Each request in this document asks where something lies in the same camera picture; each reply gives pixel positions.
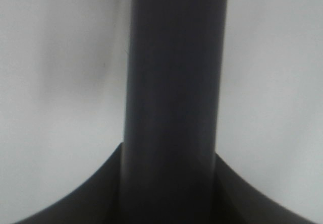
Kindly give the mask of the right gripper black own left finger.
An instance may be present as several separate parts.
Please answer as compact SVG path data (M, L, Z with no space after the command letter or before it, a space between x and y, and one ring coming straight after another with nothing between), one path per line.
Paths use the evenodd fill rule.
M121 149L119 144L103 165L67 196L17 223L106 223L117 199Z

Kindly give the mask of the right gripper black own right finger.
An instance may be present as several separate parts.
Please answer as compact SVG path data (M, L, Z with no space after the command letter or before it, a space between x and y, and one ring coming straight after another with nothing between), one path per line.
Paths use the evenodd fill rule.
M266 197L215 156L214 223L313 223Z

